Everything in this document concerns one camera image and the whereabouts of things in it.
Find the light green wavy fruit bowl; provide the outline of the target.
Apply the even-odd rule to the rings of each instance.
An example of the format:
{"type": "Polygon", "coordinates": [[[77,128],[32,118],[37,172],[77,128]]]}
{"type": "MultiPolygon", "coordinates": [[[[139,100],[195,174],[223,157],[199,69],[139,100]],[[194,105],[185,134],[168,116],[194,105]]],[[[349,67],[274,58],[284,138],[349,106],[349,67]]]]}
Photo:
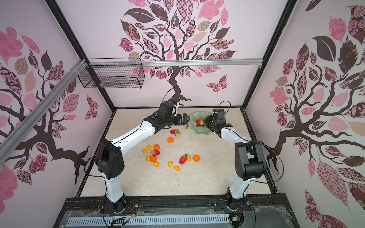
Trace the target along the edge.
{"type": "Polygon", "coordinates": [[[209,117],[211,113],[199,111],[195,112],[190,116],[190,121],[188,123],[188,129],[193,130],[196,134],[209,135],[211,130],[205,125],[204,120],[209,117]]]}

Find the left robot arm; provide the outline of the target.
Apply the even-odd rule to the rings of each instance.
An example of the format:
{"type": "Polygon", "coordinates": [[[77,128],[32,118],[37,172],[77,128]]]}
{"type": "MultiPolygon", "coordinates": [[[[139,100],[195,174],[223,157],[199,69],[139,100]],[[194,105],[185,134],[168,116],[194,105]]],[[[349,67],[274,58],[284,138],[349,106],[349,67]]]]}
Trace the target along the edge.
{"type": "Polygon", "coordinates": [[[158,110],[144,118],[134,129],[120,137],[103,139],[99,143],[95,165],[104,180],[106,199],[114,213],[121,213],[126,208],[121,176],[129,163],[127,160],[132,157],[128,153],[143,140],[161,130],[188,124],[190,117],[178,113],[180,106],[178,101],[163,101],[158,110]]]}

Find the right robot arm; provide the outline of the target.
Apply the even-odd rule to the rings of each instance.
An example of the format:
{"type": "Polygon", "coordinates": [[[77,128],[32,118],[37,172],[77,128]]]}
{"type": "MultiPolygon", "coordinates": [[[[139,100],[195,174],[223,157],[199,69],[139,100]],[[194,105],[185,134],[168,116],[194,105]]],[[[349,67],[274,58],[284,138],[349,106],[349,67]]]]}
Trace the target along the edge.
{"type": "Polygon", "coordinates": [[[247,191],[267,171],[263,146],[244,138],[233,126],[226,123],[225,111],[214,109],[213,114],[203,120],[204,126],[234,146],[234,168],[236,178],[225,194],[225,204],[235,211],[245,203],[247,191]]]}

